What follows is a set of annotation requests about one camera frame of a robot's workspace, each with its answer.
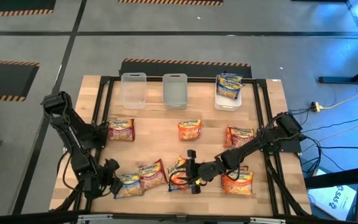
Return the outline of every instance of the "ramen noodle package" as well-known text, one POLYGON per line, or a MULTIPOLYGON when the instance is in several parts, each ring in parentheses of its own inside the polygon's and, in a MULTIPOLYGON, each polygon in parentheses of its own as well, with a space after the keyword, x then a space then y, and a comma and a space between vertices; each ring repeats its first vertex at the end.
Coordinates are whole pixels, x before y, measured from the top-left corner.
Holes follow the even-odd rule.
MULTIPOLYGON (((232 179, 237 178, 238 170, 235 170, 229 174, 229 177, 232 179)), ((248 171, 248 167, 240 168, 240 176, 234 181, 228 178, 227 176, 222 177, 222 186, 223 192, 229 194, 237 194, 237 195, 247 195, 253 197, 252 193, 252 179, 254 177, 254 173, 248 171)))
POLYGON ((151 165, 139 167, 139 175, 140 183, 144 190, 167 183, 167 177, 165 176, 161 159, 151 165))
POLYGON ((111 121, 109 127, 110 140, 135 140, 134 119, 125 121, 111 121))
POLYGON ((186 173, 185 172, 177 172, 177 171, 186 171, 185 168, 178 168, 180 166, 182 166, 184 163, 186 163, 186 159, 182 158, 181 156, 179 156, 178 160, 176 161, 175 165, 173 165, 172 169, 169 172, 169 185, 168 185, 168 191, 172 192, 172 191, 177 191, 177 190, 182 190, 182 191, 186 191, 186 189, 189 187, 188 185, 175 185, 176 184, 182 184, 185 181, 179 179, 179 177, 186 177, 186 173))
POLYGON ((241 80, 242 80, 242 75, 233 74, 233 73, 221 73, 220 77, 225 78, 227 80, 239 82, 239 83, 241 83, 241 80))
POLYGON ((223 78, 222 76, 218 78, 218 94, 231 99, 237 99, 240 89, 244 86, 244 84, 223 78))
POLYGON ((118 191, 114 198, 124 198, 136 195, 143 195, 144 189, 140 184, 140 177, 138 174, 124 174, 120 176, 123 186, 118 191))
POLYGON ((183 140, 196 139, 201 134, 201 120, 184 121, 179 123, 179 138, 183 140))
POLYGON ((253 129, 236 128, 227 126, 224 147, 240 147, 254 138, 253 129))

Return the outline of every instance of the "wooden tabletop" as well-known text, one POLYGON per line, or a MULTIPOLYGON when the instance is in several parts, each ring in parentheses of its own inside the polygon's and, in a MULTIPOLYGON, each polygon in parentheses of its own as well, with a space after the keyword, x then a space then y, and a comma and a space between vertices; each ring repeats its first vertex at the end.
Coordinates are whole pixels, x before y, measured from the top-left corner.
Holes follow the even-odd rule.
MULTIPOLYGON (((76 112, 90 123, 94 102, 98 93, 100 76, 84 76, 80 94, 76 103, 76 112)), ((287 110, 284 91, 280 80, 267 80, 272 113, 287 110)), ((219 111, 214 108, 214 83, 188 83, 188 106, 185 110, 166 110, 162 103, 162 82, 147 82, 146 107, 142 110, 126 110, 119 99, 120 82, 114 82, 109 119, 135 119, 135 141, 110 141, 101 153, 104 159, 118 161, 119 174, 137 171, 139 165, 151 164, 162 159, 165 167, 171 167, 178 156, 186 157, 188 149, 195 149, 197 162, 212 161, 213 157, 223 152, 224 134, 227 125, 239 128, 258 128, 255 100, 251 84, 246 84, 242 91, 242 105, 235 112, 219 111), (195 141, 181 141, 178 137, 178 123, 191 119, 202 119, 201 136, 195 141)), ((260 90, 264 122, 267 122, 263 93, 260 90)), ((285 183, 295 200, 307 212, 311 212, 300 161, 293 153, 281 153, 285 183)), ((57 177, 50 208, 58 207, 70 189, 62 182, 63 168, 57 177)), ((265 215, 271 216, 271 206, 263 155, 254 152, 244 159, 242 165, 254 171, 252 190, 254 198, 240 195, 223 194, 221 179, 215 178, 202 193, 192 195, 190 192, 168 192, 168 185, 160 185, 147 190, 143 196, 113 199, 113 195, 97 198, 93 201, 91 212, 103 213, 143 213, 143 214, 187 214, 187 215, 265 215)), ((67 182, 76 185, 75 176, 69 166, 67 182)), ((280 191, 276 186, 278 208, 283 213, 280 191)))

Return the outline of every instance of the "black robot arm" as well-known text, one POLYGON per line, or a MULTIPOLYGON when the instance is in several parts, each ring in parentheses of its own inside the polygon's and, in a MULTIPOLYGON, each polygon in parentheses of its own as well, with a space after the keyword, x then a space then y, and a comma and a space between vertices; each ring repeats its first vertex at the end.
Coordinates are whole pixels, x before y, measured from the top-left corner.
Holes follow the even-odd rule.
POLYGON ((99 126, 86 124, 73 109, 69 94, 63 91, 46 96, 42 105, 45 118, 56 129, 70 153, 71 167, 77 181, 83 185, 85 197, 94 199, 102 196, 108 185, 112 186, 110 189, 116 194, 122 186, 115 176, 118 162, 110 159, 106 160, 104 166, 100 166, 90 153, 90 149, 104 147, 108 123, 99 126))
MULTIPOLYGON (((191 192, 193 194, 198 194, 201 192, 200 185, 205 185, 202 184, 203 182, 210 182, 217 175, 229 175, 231 172, 238 170, 244 158, 253 152, 263 149, 264 153, 266 153, 267 151, 272 151, 267 150, 270 147, 279 149, 281 144, 285 141, 294 139, 298 139, 299 141, 304 140, 305 136, 301 134, 301 129, 301 126, 290 113, 280 113, 274 117, 263 130, 259 130, 257 137, 253 138, 253 140, 241 147, 226 150, 218 154, 214 157, 215 161, 198 164, 195 162, 196 152, 189 150, 189 159, 183 165, 183 167, 186 168, 186 177, 182 179, 191 185, 191 192)), ((283 192, 295 213, 297 215, 308 216, 279 178, 269 156, 266 157, 265 163, 267 164, 267 172, 272 176, 273 180, 283 192)))

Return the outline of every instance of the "plastic bin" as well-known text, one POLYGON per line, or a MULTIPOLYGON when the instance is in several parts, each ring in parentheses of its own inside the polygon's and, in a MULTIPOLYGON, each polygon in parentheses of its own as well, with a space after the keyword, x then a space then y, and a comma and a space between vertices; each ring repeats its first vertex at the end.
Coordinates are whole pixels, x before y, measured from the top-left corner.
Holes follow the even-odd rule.
POLYGON ((215 81, 215 109, 224 110, 224 111, 235 111, 241 106, 241 91, 240 89, 239 96, 237 99, 233 100, 228 97, 219 95, 216 93, 216 89, 218 87, 218 76, 216 76, 215 81))
POLYGON ((165 74, 162 77, 162 101, 167 109, 183 110, 187 107, 187 75, 165 74))
POLYGON ((144 108, 146 106, 146 74, 122 74, 120 97, 125 109, 144 108))

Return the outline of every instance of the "gray floor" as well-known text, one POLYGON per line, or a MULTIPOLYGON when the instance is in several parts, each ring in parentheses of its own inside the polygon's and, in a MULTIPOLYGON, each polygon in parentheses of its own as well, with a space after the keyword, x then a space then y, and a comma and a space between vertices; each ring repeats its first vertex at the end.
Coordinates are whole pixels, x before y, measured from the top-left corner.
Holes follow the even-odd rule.
MULTIPOLYGON (((80 0, 60 0, 55 13, 0 18, 0 30, 71 30, 80 0)), ((352 0, 358 7, 358 0, 352 0)), ((82 31, 290 31, 358 32, 343 3, 318 4, 290 0, 232 0, 224 6, 172 6, 88 1, 82 31)), ((63 58, 68 37, 0 37, 0 60, 40 62, 40 70, 23 103, 0 102, 0 215, 8 214, 17 193, 42 117, 39 103, 49 94, 63 58)), ((254 78, 282 79, 288 107, 307 107, 311 101, 329 106, 356 94, 357 85, 322 85, 322 75, 351 77, 358 72, 358 38, 334 37, 216 37, 108 36, 77 37, 61 90, 75 103, 83 75, 117 75, 124 58, 169 58, 249 63, 254 78)), ((310 113, 304 129, 358 118, 358 98, 318 114, 310 113)), ((355 124, 310 132, 322 139, 355 124)), ((321 143, 358 146, 358 128, 321 143)), ((303 148, 310 142, 303 142, 303 148)), ((63 144, 49 128, 35 170, 24 213, 48 209, 58 158, 63 144)), ((343 169, 358 167, 358 151, 326 149, 343 169)), ((302 158, 317 155, 312 148, 302 158)), ((339 169, 323 158, 321 167, 339 169)))

